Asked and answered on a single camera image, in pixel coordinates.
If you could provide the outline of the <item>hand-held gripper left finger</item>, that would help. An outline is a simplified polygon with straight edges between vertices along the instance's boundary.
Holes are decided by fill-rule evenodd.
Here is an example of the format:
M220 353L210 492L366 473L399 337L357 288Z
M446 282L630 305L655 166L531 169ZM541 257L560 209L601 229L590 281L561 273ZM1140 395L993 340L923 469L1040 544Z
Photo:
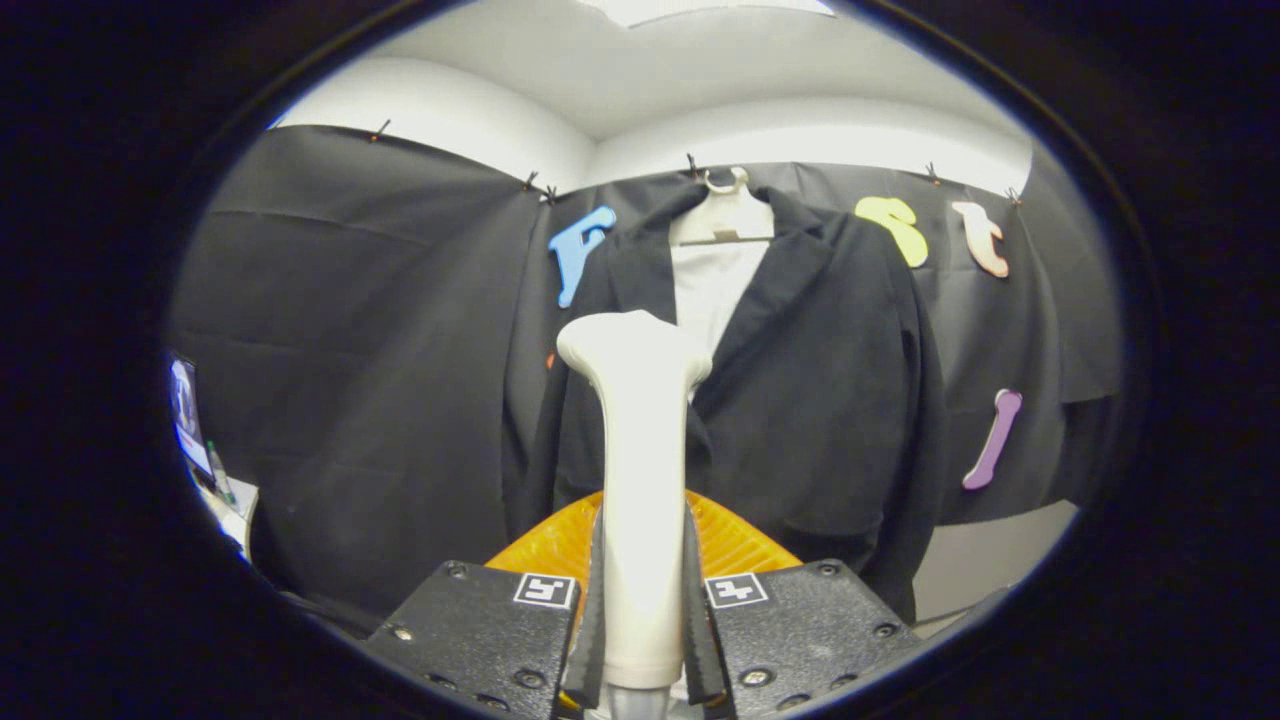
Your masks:
M576 501L486 562L442 564L366 651L488 712L580 717L603 687L602 505Z

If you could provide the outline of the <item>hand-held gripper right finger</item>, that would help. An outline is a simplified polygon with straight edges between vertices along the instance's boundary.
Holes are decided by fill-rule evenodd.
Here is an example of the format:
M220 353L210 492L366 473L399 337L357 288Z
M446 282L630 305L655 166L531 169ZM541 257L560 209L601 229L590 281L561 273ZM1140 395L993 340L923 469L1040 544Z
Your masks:
M922 638L837 559L804 562L686 496L684 671L705 719L774 719L858 691Z

